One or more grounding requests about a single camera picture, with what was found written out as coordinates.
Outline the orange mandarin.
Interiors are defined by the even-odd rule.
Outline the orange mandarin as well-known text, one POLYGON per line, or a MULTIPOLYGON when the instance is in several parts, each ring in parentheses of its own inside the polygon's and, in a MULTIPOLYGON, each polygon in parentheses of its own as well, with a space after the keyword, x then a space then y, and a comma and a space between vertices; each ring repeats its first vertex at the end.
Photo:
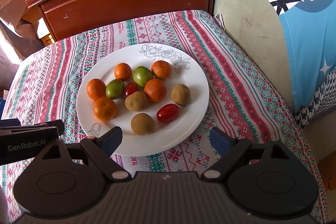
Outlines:
POLYGON ((163 60, 158 60, 153 63, 151 66, 151 71, 155 78, 158 78, 160 80, 168 79, 171 76, 172 73, 172 67, 171 65, 163 60))
POLYGON ((117 106, 112 99, 102 97, 94 102, 93 114, 100 121, 107 122, 113 119, 116 113, 117 113, 117 106))
POLYGON ((119 63, 114 69, 114 76, 116 79, 128 81, 132 76, 132 69, 127 63, 119 63))
POLYGON ((101 79, 91 79, 86 86, 86 92, 90 99, 96 101, 106 97, 106 84, 101 79))
POLYGON ((167 94, 167 86, 163 80, 151 79, 146 83, 143 91, 151 102, 161 102, 167 94))

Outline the black white houndstooth cloth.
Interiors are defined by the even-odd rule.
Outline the black white houndstooth cloth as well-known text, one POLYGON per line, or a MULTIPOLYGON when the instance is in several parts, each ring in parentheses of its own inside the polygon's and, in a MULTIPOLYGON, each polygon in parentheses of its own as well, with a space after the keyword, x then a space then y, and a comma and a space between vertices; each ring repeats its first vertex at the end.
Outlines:
POLYGON ((295 121, 303 130, 319 114, 335 109, 335 70, 326 77, 325 82, 316 89, 310 104, 303 107, 295 115, 295 121))

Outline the brown kiwi front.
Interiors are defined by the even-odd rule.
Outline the brown kiwi front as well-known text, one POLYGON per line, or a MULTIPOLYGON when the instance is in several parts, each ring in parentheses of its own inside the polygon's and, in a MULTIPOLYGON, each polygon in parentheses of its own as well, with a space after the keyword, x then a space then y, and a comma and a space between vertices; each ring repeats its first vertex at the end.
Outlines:
POLYGON ((152 134, 155 131, 155 122, 150 115, 139 113, 131 120, 131 130, 136 135, 152 134))

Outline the brown kiwi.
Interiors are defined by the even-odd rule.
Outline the brown kiwi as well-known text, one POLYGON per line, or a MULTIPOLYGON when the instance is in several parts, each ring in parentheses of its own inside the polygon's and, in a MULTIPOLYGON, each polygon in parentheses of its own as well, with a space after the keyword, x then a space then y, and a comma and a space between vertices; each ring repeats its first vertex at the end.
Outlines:
POLYGON ((189 88, 184 84, 175 85, 171 90, 171 99, 180 106, 186 106, 191 98, 189 88))
POLYGON ((148 99, 144 92, 137 91, 125 99, 125 107, 129 111, 140 112, 148 106, 148 99))
POLYGON ((150 115, 139 113, 131 120, 131 130, 136 135, 152 134, 155 131, 155 122, 150 115))

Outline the green tomato left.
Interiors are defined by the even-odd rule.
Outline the green tomato left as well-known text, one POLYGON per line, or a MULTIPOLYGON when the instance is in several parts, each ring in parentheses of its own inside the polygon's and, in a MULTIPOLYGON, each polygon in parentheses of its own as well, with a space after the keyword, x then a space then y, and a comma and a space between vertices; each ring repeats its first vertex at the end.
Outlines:
POLYGON ((113 100, 122 97, 125 84, 121 79, 114 79, 106 86, 105 94, 113 100))

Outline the green tomato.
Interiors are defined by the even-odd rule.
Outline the green tomato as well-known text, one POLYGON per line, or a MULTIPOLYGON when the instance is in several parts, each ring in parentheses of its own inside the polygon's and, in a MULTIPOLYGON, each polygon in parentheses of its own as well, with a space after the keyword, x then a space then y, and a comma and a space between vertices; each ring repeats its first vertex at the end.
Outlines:
POLYGON ((106 86, 105 94, 113 100, 122 97, 125 84, 121 79, 114 79, 106 86))
POLYGON ((134 82, 140 87, 144 87, 146 83, 154 78, 153 73, 147 67, 139 66, 133 70, 132 74, 134 82))

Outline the brown kiwi centre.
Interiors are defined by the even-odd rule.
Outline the brown kiwi centre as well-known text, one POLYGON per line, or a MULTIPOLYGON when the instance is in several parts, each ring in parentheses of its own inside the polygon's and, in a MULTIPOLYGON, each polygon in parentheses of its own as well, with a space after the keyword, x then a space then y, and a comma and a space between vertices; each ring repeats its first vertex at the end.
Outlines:
POLYGON ((148 106, 148 99, 144 92, 137 91, 125 99, 125 107, 129 111, 140 112, 148 106))

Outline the small red cherry tomato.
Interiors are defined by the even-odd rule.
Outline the small red cherry tomato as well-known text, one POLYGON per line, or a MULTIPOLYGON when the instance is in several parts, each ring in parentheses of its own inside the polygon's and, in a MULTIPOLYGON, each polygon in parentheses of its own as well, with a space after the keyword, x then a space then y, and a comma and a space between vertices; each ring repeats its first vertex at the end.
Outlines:
POLYGON ((124 90, 124 97, 127 98, 128 96, 132 95, 133 93, 137 92, 139 90, 139 87, 136 83, 131 82, 128 83, 124 90))

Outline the orange mandarin back left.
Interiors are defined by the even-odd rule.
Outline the orange mandarin back left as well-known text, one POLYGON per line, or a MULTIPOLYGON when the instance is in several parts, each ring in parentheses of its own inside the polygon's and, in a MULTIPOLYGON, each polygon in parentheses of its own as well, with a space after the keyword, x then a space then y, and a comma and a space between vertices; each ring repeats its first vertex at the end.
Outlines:
POLYGON ((119 63, 114 69, 114 76, 116 79, 128 81, 132 76, 132 69, 127 63, 119 63))

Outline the orange mandarin centre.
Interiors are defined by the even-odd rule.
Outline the orange mandarin centre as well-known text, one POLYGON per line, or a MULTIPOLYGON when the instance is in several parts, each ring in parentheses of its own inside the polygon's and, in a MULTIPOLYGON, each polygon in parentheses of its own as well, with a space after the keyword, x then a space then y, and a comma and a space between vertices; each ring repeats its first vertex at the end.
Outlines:
POLYGON ((167 94, 167 86, 163 80, 151 79, 146 83, 143 91, 151 102, 161 102, 167 94))

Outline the green tomato right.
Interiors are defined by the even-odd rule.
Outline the green tomato right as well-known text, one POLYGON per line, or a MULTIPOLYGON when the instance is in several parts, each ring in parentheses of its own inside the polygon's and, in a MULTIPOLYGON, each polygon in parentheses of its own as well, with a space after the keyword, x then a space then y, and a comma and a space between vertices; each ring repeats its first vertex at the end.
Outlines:
POLYGON ((133 70, 132 74, 134 82, 140 87, 144 87, 146 83, 154 78, 153 73, 147 67, 139 66, 133 70))

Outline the white floral plate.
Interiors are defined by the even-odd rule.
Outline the white floral plate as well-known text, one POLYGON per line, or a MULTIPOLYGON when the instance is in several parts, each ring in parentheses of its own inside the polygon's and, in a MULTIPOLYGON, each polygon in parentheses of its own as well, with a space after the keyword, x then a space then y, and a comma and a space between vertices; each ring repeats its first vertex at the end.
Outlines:
POLYGON ((96 138, 118 127, 116 153, 148 156, 170 149, 200 125, 210 92, 206 75, 190 50, 137 44, 103 57, 77 92, 79 124, 96 138))

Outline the orange mandarin back right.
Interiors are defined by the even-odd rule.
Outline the orange mandarin back right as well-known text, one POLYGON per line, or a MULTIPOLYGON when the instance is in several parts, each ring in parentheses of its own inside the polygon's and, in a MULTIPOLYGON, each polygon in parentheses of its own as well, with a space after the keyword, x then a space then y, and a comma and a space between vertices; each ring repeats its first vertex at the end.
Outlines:
POLYGON ((160 80, 168 79, 171 76, 172 73, 172 67, 171 65, 163 60, 158 60, 153 63, 151 66, 151 71, 155 78, 158 78, 160 80))

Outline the beige sofa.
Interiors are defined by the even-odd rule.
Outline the beige sofa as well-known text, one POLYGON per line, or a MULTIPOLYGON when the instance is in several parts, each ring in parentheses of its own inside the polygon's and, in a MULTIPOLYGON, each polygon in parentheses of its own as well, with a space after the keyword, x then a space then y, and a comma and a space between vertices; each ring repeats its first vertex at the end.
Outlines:
MULTIPOLYGON (((252 59, 284 98, 291 111, 294 100, 284 31, 276 11, 267 0, 215 0, 214 12, 221 14, 226 33, 252 59)), ((335 161, 335 71, 320 86, 326 91, 316 117, 303 134, 318 161, 335 161)))

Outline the blue cartoon pillow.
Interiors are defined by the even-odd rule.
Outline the blue cartoon pillow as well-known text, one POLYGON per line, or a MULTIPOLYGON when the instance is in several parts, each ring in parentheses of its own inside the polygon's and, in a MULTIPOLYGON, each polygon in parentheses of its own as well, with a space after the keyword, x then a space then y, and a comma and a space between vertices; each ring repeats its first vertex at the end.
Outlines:
POLYGON ((293 112, 298 112, 335 67, 335 0, 267 1, 284 31, 293 112))

